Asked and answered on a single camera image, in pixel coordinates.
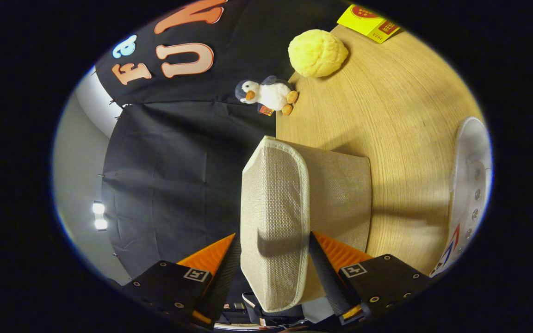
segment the black fabric backdrop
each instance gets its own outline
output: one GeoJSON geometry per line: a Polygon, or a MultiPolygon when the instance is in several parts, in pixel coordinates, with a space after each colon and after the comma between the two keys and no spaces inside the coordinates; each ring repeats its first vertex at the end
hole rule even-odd
{"type": "MultiPolygon", "coordinates": [[[[156,23],[169,16],[163,15],[134,32],[131,55],[114,59],[109,50],[96,63],[106,91],[127,104],[106,151],[102,201],[112,246],[132,278],[158,260],[177,262],[239,232],[242,169],[263,136],[275,136],[275,116],[237,101],[234,88],[244,79],[289,78],[289,42],[305,30],[331,30],[347,7],[328,0],[285,3],[230,0],[213,25],[187,23],[155,34],[156,23]],[[197,56],[161,60],[156,46],[184,43],[210,46],[213,66],[166,78],[161,63],[197,56]],[[144,63],[152,78],[121,84],[111,68],[129,62],[144,63]]],[[[241,303],[246,291],[239,271],[228,303],[241,303]]]]}

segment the price tag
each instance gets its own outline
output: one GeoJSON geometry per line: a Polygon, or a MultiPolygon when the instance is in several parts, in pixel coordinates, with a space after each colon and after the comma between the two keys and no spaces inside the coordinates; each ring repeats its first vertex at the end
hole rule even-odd
{"type": "Polygon", "coordinates": [[[264,105],[260,108],[260,110],[258,110],[258,112],[266,114],[269,117],[271,116],[271,114],[273,114],[273,110],[268,107],[265,107],[264,105]]]}

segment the sticker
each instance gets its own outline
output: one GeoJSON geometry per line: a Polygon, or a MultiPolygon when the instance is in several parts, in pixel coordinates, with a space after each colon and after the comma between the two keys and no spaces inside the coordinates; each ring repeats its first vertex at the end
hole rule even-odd
{"type": "Polygon", "coordinates": [[[367,272],[361,264],[343,267],[341,268],[341,271],[343,271],[348,278],[354,278],[357,275],[366,274],[367,272]]]}
{"type": "Polygon", "coordinates": [[[271,114],[273,114],[273,110],[268,108],[268,107],[265,107],[264,105],[260,108],[260,110],[258,110],[258,112],[262,113],[262,114],[266,114],[267,116],[271,116],[271,114]]]}
{"type": "Polygon", "coordinates": [[[184,274],[184,278],[188,278],[188,280],[198,281],[198,282],[204,282],[207,278],[207,275],[209,275],[209,272],[203,271],[203,270],[195,270],[194,268],[191,268],[184,274]]]}
{"type": "Polygon", "coordinates": [[[112,56],[116,59],[120,58],[121,56],[129,56],[135,51],[135,40],[137,39],[137,35],[133,35],[124,42],[121,42],[120,44],[116,45],[114,47],[114,50],[112,50],[112,56]]]}

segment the wood grain surface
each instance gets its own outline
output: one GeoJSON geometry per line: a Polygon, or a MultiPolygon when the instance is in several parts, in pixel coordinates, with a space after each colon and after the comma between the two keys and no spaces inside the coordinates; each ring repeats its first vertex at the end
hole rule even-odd
{"type": "Polygon", "coordinates": [[[370,159],[367,253],[392,253],[429,274],[448,238],[450,176],[459,123],[484,119],[458,74],[407,31],[378,44],[338,25],[349,49],[324,78],[289,80],[299,97],[277,112],[277,138],[370,159]]]}

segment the penguin toy orange feet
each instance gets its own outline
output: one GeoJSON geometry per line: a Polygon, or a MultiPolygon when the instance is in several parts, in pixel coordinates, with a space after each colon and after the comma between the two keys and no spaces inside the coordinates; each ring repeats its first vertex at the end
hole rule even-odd
{"type": "Polygon", "coordinates": [[[292,104],[298,97],[297,91],[293,90],[291,84],[285,80],[279,80],[271,75],[264,79],[262,83],[252,80],[242,80],[236,85],[236,98],[242,103],[258,103],[258,110],[264,105],[275,111],[281,110],[288,116],[293,110],[292,104]]]}

